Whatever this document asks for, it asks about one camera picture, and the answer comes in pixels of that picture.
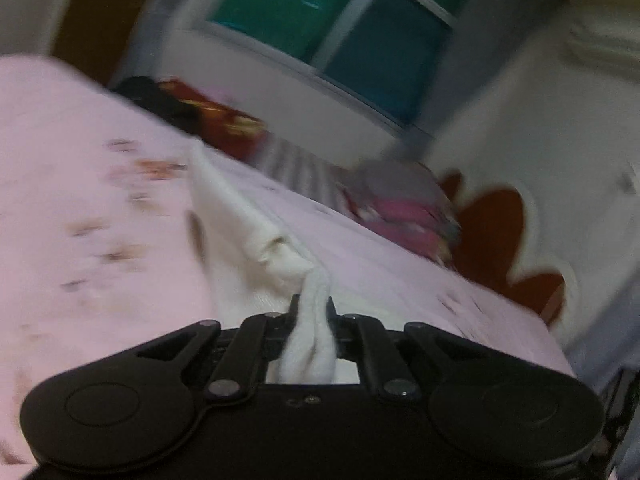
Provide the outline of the white knitted sweater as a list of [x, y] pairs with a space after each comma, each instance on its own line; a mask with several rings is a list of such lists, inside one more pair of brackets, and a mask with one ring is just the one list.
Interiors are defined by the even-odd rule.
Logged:
[[356, 366], [337, 356], [326, 268], [277, 216], [215, 168], [201, 141], [190, 143], [186, 166], [203, 269], [224, 322], [285, 314], [297, 297], [292, 332], [268, 376], [280, 384], [358, 382]]

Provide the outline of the stack of folded clothes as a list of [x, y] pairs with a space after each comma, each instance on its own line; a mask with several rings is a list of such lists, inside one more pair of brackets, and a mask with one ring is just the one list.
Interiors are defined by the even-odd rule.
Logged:
[[430, 170], [417, 162], [368, 160], [336, 178], [354, 219], [379, 236], [441, 266], [451, 261], [460, 226]]

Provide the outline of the grey striped mattress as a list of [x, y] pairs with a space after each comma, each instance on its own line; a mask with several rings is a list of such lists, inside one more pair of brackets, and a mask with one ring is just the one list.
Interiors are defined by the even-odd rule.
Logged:
[[268, 133], [246, 163], [290, 191], [350, 216], [335, 167], [298, 145]]

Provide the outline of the red white headboard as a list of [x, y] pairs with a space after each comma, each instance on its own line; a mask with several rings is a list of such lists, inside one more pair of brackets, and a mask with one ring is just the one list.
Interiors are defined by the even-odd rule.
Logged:
[[454, 205], [460, 228], [451, 247], [454, 270], [552, 325], [566, 304], [567, 280], [555, 264], [518, 268], [533, 226], [523, 193], [510, 184], [491, 185], [464, 202], [464, 184], [459, 170], [451, 170], [438, 180]]

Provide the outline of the pink floral bed sheet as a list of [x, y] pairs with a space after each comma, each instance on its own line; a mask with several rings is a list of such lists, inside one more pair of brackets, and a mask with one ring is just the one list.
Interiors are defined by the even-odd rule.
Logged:
[[[1, 60], [1, 474], [34, 458], [18, 414], [43, 380], [177, 328], [235, 326], [198, 260], [188, 138], [50, 58]], [[337, 310], [432, 324], [568, 373], [533, 313], [218, 153], [218, 174], [326, 266]]]

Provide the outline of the red orange patterned cloth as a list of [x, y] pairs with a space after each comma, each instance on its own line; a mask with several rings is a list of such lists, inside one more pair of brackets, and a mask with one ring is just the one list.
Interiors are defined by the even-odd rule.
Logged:
[[209, 99], [180, 79], [161, 81], [160, 88], [178, 101], [194, 107], [198, 112], [198, 136], [234, 159], [247, 162], [266, 134], [265, 124], [260, 119]]

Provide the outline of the black garment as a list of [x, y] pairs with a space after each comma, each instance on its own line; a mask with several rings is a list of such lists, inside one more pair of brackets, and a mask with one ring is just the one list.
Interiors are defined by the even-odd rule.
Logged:
[[175, 128], [190, 134], [200, 131], [201, 115], [198, 109], [178, 100], [149, 77], [126, 78], [116, 84], [112, 91]]

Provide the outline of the window with green glass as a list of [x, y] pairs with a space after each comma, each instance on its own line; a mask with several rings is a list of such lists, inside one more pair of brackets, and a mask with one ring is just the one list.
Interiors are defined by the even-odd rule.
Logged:
[[468, 2], [193, 0], [190, 24], [405, 127]]

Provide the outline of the right grey curtain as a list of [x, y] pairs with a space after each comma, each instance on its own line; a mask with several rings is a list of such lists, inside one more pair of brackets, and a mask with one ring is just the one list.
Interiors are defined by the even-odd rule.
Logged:
[[420, 112], [383, 155], [419, 160], [446, 125], [490, 79], [491, 59], [499, 50], [503, 0], [469, 0], [454, 24]]

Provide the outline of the brown wooden door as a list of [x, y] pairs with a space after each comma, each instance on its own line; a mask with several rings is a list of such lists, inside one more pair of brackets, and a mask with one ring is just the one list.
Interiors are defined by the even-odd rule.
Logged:
[[107, 84], [129, 44], [146, 0], [70, 0], [52, 56]]

